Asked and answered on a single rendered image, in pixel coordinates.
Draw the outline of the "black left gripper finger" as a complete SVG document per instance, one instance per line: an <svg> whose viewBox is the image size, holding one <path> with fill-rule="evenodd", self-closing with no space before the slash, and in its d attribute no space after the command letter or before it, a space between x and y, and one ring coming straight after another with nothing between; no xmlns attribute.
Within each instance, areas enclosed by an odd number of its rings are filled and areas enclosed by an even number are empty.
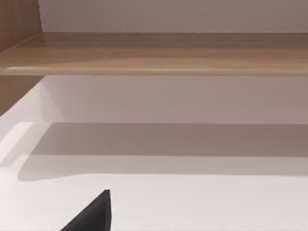
<svg viewBox="0 0 308 231"><path fill-rule="evenodd" d="M60 231L111 231L111 192L104 190Z"/></svg>

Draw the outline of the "wooden open shelf unit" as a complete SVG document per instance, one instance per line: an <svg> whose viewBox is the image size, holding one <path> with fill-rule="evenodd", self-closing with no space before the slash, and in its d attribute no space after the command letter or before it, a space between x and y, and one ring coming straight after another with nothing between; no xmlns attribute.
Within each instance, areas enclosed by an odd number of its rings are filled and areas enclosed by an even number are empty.
<svg viewBox="0 0 308 231"><path fill-rule="evenodd" d="M308 73L308 0L0 0L0 116L47 75Z"/></svg>

